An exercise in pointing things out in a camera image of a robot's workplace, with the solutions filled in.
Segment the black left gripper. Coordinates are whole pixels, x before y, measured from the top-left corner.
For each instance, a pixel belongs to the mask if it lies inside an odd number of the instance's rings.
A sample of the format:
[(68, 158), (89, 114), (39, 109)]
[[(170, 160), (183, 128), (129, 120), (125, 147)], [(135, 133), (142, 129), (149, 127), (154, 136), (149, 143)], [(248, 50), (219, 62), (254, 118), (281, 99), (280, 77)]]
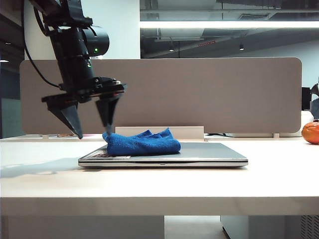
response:
[(126, 91), (127, 84), (110, 77), (94, 77), (90, 86), (76, 92), (46, 96), (41, 99), (48, 110), (63, 122), (79, 139), (83, 138), (82, 127), (77, 112), (78, 104), (98, 97), (96, 106), (106, 133), (112, 133), (116, 105)]

